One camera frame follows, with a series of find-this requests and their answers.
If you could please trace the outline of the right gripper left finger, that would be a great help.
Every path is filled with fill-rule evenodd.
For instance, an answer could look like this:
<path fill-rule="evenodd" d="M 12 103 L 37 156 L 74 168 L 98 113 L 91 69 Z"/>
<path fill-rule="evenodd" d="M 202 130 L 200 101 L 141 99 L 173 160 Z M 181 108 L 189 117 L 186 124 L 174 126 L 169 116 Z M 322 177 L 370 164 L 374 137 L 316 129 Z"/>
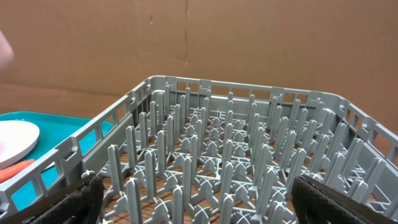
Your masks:
<path fill-rule="evenodd" d="M 100 215 L 104 185 L 90 174 L 75 184 L 1 219 L 1 223 L 96 223 Z"/>

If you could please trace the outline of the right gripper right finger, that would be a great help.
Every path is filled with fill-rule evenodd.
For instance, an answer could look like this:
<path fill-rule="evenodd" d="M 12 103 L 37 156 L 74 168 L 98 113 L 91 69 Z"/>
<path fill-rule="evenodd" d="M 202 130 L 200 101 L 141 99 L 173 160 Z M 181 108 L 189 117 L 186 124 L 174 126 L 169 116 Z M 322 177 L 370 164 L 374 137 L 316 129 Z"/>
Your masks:
<path fill-rule="evenodd" d="M 306 175 L 294 179 L 292 205 L 300 224 L 394 224 L 395 221 Z"/>

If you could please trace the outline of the orange carrot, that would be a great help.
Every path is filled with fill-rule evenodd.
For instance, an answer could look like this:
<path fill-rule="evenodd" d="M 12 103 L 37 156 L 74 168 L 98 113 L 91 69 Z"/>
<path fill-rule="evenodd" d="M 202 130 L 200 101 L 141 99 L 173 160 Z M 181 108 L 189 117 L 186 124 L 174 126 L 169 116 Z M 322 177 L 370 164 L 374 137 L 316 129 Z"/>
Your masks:
<path fill-rule="evenodd" d="M 9 180 L 10 178 L 14 177 L 20 171 L 24 170 L 26 167 L 31 165 L 34 161 L 35 161 L 34 159 L 29 159 L 27 161 L 22 161 L 12 166 L 9 166 L 5 169 L 2 169 L 0 173 L 0 183 L 3 183 Z"/>

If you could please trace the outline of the pink bowl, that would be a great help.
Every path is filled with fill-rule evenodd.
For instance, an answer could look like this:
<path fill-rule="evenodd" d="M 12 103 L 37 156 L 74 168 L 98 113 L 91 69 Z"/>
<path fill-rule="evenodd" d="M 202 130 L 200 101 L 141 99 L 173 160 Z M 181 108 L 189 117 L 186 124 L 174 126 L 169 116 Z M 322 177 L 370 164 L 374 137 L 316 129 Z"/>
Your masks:
<path fill-rule="evenodd" d="M 0 31 L 0 69 L 3 69 L 14 60 L 14 52 L 6 36 Z"/>

